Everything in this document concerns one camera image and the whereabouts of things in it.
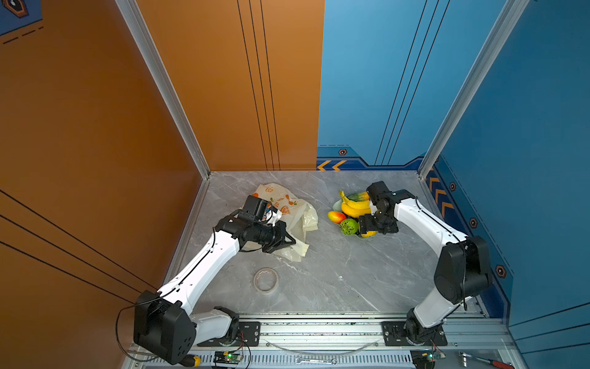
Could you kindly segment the green bumpy fruit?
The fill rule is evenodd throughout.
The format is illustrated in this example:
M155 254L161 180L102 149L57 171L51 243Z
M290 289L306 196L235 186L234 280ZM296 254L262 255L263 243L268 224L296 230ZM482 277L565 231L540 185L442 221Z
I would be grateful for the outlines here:
M358 222L353 218L342 220L339 226L341 233L346 236L356 235L360 229Z

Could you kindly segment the yellow lemon fruit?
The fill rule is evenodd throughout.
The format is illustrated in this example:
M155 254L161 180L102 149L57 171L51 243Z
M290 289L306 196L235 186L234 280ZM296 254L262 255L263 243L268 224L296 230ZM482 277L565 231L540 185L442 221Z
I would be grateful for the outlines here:
M377 234L376 231L368 231L367 233L362 233L361 237L362 238L370 238L370 237L375 236L376 234Z

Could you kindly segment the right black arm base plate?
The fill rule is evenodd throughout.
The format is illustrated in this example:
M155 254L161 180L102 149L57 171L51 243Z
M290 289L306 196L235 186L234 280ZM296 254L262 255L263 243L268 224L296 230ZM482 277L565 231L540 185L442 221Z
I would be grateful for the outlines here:
M428 346L448 345L443 325L425 328L414 321L384 321L381 323L385 345L393 346Z

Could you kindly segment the cream plastic bag orange print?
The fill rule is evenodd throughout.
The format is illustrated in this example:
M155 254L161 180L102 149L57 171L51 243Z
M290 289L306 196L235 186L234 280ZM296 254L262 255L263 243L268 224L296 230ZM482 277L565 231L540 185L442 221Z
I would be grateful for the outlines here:
M318 230L316 209L308 201L298 198L279 184L261 184L253 196L269 201L281 211L281 221L286 223L287 232L296 241L294 245L273 252L273 254L289 261L301 262L310 247L306 241L307 234Z

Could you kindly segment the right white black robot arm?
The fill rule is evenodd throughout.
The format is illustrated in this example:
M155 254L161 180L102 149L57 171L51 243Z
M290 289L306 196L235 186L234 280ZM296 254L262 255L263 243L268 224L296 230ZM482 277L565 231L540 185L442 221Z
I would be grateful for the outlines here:
M407 313L396 335L410 344L429 344L442 332L445 319L461 304L493 284L490 252L486 241L468 236L424 208L407 190L392 192L378 181L367 188L370 215L359 217L360 231L393 234L401 222L424 240L438 257L434 288Z

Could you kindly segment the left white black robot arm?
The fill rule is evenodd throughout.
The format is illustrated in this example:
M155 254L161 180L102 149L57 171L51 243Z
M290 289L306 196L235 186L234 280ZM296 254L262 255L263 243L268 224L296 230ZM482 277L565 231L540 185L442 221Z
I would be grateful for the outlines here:
M222 218L207 244L179 274L157 292L143 292L134 306L133 341L169 364L187 364L194 344L219 340L232 344L238 338L239 316L217 306L192 318L196 303L214 277L248 242L263 252L296 244L284 221Z

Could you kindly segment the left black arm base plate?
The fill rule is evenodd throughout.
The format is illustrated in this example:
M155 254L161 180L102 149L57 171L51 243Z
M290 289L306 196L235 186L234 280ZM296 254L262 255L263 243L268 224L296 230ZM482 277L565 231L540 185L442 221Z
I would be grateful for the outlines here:
M245 341L250 347L257 347L261 336L259 321L240 321L238 335L235 339L213 338L198 344L198 347L238 347Z

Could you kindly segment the red yellow mango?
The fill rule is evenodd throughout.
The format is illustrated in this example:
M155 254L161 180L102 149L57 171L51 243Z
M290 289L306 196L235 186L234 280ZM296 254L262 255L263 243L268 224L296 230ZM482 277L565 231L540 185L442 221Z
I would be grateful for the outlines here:
M340 224L342 221L344 221L345 219L347 219L347 216L344 213L341 213L341 212L329 212L327 214L327 217L334 224Z

